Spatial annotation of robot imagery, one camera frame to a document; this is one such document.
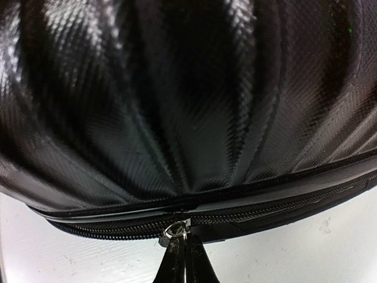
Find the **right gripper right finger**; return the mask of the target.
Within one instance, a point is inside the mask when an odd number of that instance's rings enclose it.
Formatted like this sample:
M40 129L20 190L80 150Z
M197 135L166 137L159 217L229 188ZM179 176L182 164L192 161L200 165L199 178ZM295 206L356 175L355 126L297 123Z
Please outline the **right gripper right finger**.
M186 282L219 283L202 241L197 235L187 235Z

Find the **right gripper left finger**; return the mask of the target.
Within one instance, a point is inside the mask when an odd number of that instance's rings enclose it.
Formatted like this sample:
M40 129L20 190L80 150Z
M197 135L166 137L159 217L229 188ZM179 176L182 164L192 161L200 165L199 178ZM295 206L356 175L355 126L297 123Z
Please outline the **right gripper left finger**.
M185 240L171 238L155 277L155 283L185 282Z

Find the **silver zipper pull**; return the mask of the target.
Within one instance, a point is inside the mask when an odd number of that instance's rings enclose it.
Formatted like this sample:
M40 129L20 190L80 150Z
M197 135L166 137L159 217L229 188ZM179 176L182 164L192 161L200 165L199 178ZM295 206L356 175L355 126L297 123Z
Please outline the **silver zipper pull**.
M169 242L173 238L187 239L187 235L191 230L191 219L185 219L183 221L177 221L163 230L162 237L158 240L160 246L167 248Z

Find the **black ribbed hard-shell suitcase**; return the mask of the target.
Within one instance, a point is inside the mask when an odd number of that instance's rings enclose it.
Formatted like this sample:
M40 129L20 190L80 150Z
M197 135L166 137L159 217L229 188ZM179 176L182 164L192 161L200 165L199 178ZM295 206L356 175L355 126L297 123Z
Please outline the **black ribbed hard-shell suitcase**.
M2 1L1 192L205 242L376 185L375 1Z

